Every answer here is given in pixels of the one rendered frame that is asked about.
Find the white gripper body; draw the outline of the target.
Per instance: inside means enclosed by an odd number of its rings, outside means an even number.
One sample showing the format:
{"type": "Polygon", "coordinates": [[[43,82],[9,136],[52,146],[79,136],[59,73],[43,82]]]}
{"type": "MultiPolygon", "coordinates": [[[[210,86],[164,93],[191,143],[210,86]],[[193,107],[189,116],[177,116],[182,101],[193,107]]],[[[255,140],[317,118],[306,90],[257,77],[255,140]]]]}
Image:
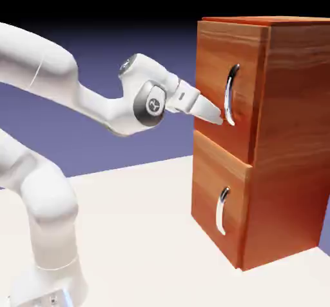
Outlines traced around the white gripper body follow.
{"type": "Polygon", "coordinates": [[[220,108],[201,94],[197,97],[189,113],[212,124],[222,125],[223,123],[220,108]]]}

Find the large wooden cabinet door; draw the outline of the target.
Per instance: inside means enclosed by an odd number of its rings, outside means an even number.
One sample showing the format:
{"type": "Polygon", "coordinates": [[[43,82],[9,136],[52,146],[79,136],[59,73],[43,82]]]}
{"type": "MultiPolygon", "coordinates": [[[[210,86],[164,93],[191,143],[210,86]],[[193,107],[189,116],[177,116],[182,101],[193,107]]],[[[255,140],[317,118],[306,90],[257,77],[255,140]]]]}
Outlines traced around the large wooden cabinet door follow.
{"type": "Polygon", "coordinates": [[[231,69],[234,125],[196,119],[196,130],[241,161],[253,162],[269,29],[265,26],[201,21],[197,27],[196,85],[221,110],[231,69]]]}

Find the reddish wooden cabinet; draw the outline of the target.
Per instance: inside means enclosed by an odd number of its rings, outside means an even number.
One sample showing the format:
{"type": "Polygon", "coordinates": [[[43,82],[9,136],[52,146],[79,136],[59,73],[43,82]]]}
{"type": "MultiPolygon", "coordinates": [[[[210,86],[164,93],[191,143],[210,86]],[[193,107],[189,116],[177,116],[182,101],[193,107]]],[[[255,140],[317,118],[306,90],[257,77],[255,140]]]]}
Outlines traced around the reddish wooden cabinet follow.
{"type": "Polygon", "coordinates": [[[330,18],[201,21],[269,29],[254,157],[248,164],[239,268],[246,271],[314,248],[320,240],[330,196],[330,18]]]}

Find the small wooden cabinet door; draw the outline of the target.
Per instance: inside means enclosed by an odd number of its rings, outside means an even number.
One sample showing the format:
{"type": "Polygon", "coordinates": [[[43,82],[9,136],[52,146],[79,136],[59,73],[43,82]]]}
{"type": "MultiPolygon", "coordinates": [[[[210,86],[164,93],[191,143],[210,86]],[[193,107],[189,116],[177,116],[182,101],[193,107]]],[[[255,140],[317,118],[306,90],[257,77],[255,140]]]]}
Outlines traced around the small wooden cabinet door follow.
{"type": "Polygon", "coordinates": [[[191,214],[235,268],[242,267],[251,166],[198,131],[193,132],[191,214]],[[217,201],[230,187],[224,207],[225,235],[216,226],[217,201]]]}

